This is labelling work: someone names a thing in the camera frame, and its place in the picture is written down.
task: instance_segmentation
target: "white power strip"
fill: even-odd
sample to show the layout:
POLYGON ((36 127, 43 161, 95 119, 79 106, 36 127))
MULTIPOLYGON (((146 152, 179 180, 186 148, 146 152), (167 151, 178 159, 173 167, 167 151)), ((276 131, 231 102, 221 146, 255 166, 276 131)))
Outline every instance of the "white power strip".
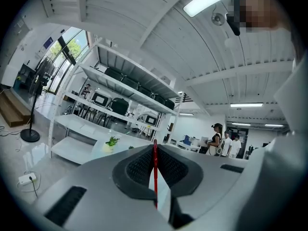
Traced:
POLYGON ((31 183, 32 181, 30 180, 30 177, 32 178, 33 181, 36 181, 37 180, 37 177, 35 176, 34 173, 31 173, 31 174, 27 174, 27 175, 23 175, 21 177, 19 177, 19 184, 21 184, 22 186, 24 185, 27 185, 29 183, 31 183))

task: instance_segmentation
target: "white shirt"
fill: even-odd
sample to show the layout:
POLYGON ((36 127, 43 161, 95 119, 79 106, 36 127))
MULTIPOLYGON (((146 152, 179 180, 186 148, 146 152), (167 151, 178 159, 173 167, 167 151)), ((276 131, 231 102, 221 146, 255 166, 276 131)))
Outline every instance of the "white shirt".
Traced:
POLYGON ((232 141, 232 149, 230 151, 230 154, 237 155, 238 152, 240 151, 241 147, 242 147, 242 144, 241 144, 240 140, 238 140, 238 141, 233 140, 232 141))
POLYGON ((227 156, 230 146, 232 146, 232 139, 230 138, 225 139, 225 145, 223 147, 223 152, 222 152, 223 156, 227 156))

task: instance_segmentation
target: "white flower pot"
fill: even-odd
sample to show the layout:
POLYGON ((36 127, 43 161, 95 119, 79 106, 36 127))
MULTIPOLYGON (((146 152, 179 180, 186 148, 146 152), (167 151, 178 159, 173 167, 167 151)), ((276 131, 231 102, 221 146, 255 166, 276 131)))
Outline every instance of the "white flower pot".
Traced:
POLYGON ((109 146, 108 144, 103 145, 103 151, 106 153, 112 153, 114 152, 114 146, 109 146))

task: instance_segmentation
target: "red stick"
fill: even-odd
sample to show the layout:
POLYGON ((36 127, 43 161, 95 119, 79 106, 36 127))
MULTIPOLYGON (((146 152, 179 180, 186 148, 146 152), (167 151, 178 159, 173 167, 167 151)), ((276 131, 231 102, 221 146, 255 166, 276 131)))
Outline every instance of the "red stick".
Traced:
POLYGON ((153 148, 153 159, 154 159, 154 190, 157 195, 157 140, 154 140, 154 148, 153 148))

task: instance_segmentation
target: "wooden platform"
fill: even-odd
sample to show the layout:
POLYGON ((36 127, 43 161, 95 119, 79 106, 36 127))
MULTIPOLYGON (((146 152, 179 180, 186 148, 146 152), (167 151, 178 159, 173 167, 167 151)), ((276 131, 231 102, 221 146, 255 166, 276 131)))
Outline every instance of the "wooden platform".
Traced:
POLYGON ((27 124, 30 119, 30 111, 10 90, 5 90, 0 94, 0 113, 11 128, 27 124))

